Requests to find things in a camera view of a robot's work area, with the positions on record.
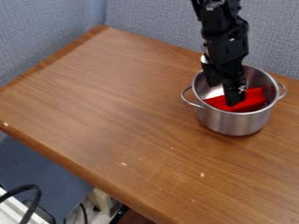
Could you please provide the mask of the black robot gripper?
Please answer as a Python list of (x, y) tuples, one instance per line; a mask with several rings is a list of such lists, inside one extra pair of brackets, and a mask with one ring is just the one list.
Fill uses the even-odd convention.
[(232, 107), (244, 101), (247, 92), (241, 62), (248, 56), (248, 21), (241, 17), (201, 17), (200, 22), (203, 74), (211, 87), (223, 82), (225, 103)]

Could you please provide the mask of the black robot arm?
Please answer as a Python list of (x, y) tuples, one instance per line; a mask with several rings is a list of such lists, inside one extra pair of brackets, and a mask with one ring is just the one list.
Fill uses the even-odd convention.
[(239, 15), (240, 0), (191, 0), (191, 5), (201, 24), (203, 73), (211, 87), (223, 86), (225, 103), (233, 106), (247, 92), (248, 21)]

